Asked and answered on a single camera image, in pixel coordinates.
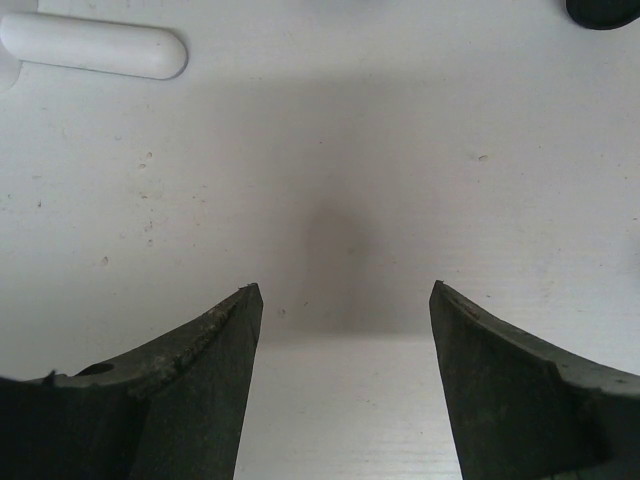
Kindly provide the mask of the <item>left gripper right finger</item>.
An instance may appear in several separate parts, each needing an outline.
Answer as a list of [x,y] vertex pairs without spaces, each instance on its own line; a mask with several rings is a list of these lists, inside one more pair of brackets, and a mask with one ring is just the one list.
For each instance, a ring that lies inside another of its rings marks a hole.
[[442,281],[429,309],[463,478],[638,478],[638,376],[502,321]]

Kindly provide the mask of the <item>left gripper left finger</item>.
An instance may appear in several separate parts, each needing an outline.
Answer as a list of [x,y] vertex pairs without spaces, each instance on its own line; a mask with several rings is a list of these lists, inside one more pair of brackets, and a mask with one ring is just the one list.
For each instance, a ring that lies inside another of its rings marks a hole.
[[5,479],[230,479],[263,300],[247,285],[76,375],[1,382]]

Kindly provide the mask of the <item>black coffee capsule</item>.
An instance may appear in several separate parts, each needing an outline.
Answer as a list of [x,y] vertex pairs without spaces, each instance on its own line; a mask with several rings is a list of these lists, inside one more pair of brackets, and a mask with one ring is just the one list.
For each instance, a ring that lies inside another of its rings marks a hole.
[[613,30],[639,18],[640,0],[566,0],[569,17],[591,30]]

